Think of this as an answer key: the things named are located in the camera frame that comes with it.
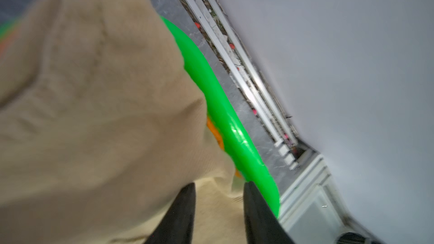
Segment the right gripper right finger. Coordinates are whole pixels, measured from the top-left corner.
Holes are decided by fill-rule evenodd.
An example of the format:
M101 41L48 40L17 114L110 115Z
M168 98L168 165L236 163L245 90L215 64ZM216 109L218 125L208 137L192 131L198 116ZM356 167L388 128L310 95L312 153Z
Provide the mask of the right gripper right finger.
M244 185L244 221L248 244L294 244L254 182Z

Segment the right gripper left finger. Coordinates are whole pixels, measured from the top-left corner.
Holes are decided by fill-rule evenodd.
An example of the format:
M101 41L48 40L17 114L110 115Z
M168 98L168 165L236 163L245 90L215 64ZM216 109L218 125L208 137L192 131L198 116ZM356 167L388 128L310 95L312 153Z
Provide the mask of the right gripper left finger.
M191 244L196 210L194 183L183 187L144 244Z

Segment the green plastic basket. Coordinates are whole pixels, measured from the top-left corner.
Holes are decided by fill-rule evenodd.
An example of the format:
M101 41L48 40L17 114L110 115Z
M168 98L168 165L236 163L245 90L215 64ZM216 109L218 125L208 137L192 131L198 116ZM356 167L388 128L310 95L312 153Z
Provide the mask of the green plastic basket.
M215 178L232 196L235 164L275 216L275 181L194 42L155 13L30 13L1 56L1 213L55 207L152 216L183 185Z

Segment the orange pants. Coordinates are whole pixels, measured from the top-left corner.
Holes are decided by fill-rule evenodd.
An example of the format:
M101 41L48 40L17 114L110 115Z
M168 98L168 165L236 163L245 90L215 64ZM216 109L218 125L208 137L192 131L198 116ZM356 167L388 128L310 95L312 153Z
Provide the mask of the orange pants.
M207 122L206 122L206 126L209 129L209 131L212 133L212 135L214 136L214 138L216 139L219 148L221 150L223 150L226 154L228 154L230 156L230 158L232 159L232 161L235 164L235 176L240 178L240 179L245 179L244 176L242 175L242 173L240 172L240 170L238 169L238 164L237 161L235 159L234 156L234 151L229 147L226 146L224 144L224 138L222 137L222 135L219 133L218 129L215 127L214 123L212 122L211 118L209 115L207 115Z

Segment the khaki pants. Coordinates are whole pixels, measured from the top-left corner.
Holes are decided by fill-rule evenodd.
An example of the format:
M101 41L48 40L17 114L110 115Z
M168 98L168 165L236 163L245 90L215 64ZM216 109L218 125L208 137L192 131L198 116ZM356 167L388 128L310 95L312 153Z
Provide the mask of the khaki pants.
M195 183L195 244L244 244L243 185L150 0L37 0L1 55L1 242L135 244Z

